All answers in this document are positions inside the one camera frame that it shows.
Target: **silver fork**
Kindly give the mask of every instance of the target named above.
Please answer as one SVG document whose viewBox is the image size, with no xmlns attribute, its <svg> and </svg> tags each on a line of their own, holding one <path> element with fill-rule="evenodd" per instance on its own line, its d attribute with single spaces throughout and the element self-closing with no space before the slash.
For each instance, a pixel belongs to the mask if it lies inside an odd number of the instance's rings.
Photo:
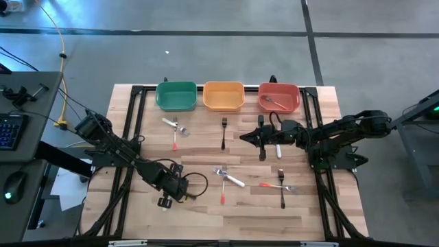
<svg viewBox="0 0 439 247">
<path fill-rule="evenodd" d="M 235 184 L 239 185 L 240 187 L 243 187 L 243 188 L 244 188 L 244 187 L 246 186 L 245 183 L 243 183 L 243 182 L 237 180 L 236 178 L 233 178 L 232 176 L 228 175 L 227 173 L 224 173 L 224 172 L 223 172 L 220 168 L 218 168 L 218 167 L 214 167 L 214 168 L 213 168 L 213 172 L 215 172 L 216 174 L 222 176 L 223 178 L 227 178 L 227 179 L 229 179 L 230 181 L 234 182 Z"/>
<path fill-rule="evenodd" d="M 174 117 L 172 119 L 172 121 L 176 125 L 174 127 L 174 144 L 172 145 L 172 150 L 176 151 L 177 150 L 177 128 L 178 128 L 178 119 L 177 119 L 177 117 Z"/>
</svg>

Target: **white paper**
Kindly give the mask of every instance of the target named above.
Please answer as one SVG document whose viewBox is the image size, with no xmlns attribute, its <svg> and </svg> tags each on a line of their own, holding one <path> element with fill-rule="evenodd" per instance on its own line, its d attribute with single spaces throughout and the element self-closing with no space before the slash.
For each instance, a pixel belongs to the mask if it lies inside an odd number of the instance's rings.
<svg viewBox="0 0 439 247">
<path fill-rule="evenodd" d="M 61 210 L 67 210 L 80 205 L 87 195 L 88 183 L 81 183 L 80 176 L 63 168 L 58 170 L 51 195 L 60 196 Z"/>
<path fill-rule="evenodd" d="M 81 205 L 83 199 L 84 197 L 80 196 L 60 196 L 61 211 Z"/>
</svg>

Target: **wooden tabletop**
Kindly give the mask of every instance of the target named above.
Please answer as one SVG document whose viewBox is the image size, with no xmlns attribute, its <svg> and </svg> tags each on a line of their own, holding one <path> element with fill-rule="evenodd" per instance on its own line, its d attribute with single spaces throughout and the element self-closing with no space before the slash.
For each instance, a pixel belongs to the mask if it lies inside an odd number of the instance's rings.
<svg viewBox="0 0 439 247">
<path fill-rule="evenodd" d="M 107 118 L 113 130 L 121 136 L 131 84 L 116 84 L 112 93 Z M 174 203 L 163 211 L 156 206 L 162 196 L 135 173 L 132 180 L 126 211 L 123 238 L 141 239 L 260 239 L 260 240 L 323 240 L 322 219 L 318 204 L 316 181 L 310 170 L 307 155 L 294 145 L 282 145 L 282 159 L 277 159 L 274 146 L 267 146 L 267 159 L 259 161 L 259 149 L 239 140 L 239 135 L 257 127 L 261 113 L 257 93 L 246 93 L 246 102 L 238 113 L 211 112 L 198 95 L 197 107 L 192 112 L 166 113 L 154 102 L 155 92 L 146 98 L 141 134 L 145 136 L 141 155 L 145 158 L 172 158 L 185 166 L 182 175 L 203 173 L 209 180 L 206 193 L 197 200 Z M 318 87 L 319 102 L 324 124 L 340 118 L 335 88 Z M 317 126 L 314 110 L 313 125 Z M 172 151 L 174 132 L 162 122 L 162 118 L 178 117 L 190 137 L 177 136 L 178 151 Z M 227 117 L 226 149 L 221 150 L 222 118 Z M 133 116 L 132 129 L 136 114 Z M 299 109 L 281 119 L 294 119 L 305 125 L 305 114 Z M 220 204 L 222 178 L 212 168 L 227 166 L 228 174 L 245 182 L 244 188 L 226 182 L 225 205 Z M 277 169 L 285 172 L 284 185 L 293 185 L 294 192 L 285 191 L 286 208 L 281 209 L 280 191 L 260 187 L 259 183 L 278 184 Z M 82 231 L 88 230 L 108 204 L 115 169 L 103 168 L 92 179 L 82 213 Z M 188 177 L 188 192 L 203 190 L 204 180 L 199 176 Z M 337 196 L 341 208 L 357 227 L 367 235 L 363 209 L 357 183 L 352 174 L 344 170 L 334 171 Z M 113 217 L 113 228 L 119 207 Z M 333 212 L 329 210 L 331 230 L 335 234 Z"/>
</svg>

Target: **concrete floor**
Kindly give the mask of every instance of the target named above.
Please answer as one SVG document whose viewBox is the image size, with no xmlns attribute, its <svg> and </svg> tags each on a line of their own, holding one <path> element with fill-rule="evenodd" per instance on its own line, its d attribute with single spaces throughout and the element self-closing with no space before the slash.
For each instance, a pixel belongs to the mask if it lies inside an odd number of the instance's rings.
<svg viewBox="0 0 439 247">
<path fill-rule="evenodd" d="M 52 27 L 32 1 L 28 2 L 26 13 L 0 19 L 0 28 Z M 65 28 L 305 31 L 300 0 L 42 3 Z M 434 0 L 308 0 L 308 4 L 315 32 L 439 32 L 439 2 Z M 159 83 L 165 76 L 199 84 L 208 80 L 258 84 L 275 74 L 283 82 L 316 84 L 306 37 L 65 35 L 64 39 L 69 56 L 64 72 L 69 95 L 104 114 L 113 84 Z M 59 69 L 58 35 L 0 34 L 0 45 L 42 71 Z M 381 109 L 397 118 L 404 108 L 439 85 L 438 39 L 316 38 L 316 49 L 324 85 L 336 87 L 344 115 Z M 15 71 L 29 70 L 3 56 L 0 62 Z M 92 93 L 96 89 L 99 95 Z M 61 105 L 61 98 L 57 98 L 52 118 L 58 118 Z M 77 122 L 71 110 L 67 116 L 71 123 Z M 60 147 L 79 141 L 51 123 L 43 139 Z M 406 202 L 402 197 L 404 191 L 418 186 L 418 176 L 399 135 L 360 141 L 358 146 L 358 153 L 370 159 L 358 171 L 370 236 L 439 246 L 438 201 Z M 59 209 L 48 204 L 45 210 Z M 74 228 L 78 211 L 63 213 L 66 228 Z M 38 234 L 39 238 L 66 235 L 66 231 Z"/>
</svg>

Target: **computer mouse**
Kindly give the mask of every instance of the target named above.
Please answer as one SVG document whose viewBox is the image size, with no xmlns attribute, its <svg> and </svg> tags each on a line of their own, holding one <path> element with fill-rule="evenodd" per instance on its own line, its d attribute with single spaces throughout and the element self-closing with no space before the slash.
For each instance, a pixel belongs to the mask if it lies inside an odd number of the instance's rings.
<svg viewBox="0 0 439 247">
<path fill-rule="evenodd" d="M 3 199 L 8 204 L 16 204 L 23 197 L 25 181 L 27 174 L 25 172 L 14 172 L 6 178 L 3 187 Z"/>
</svg>

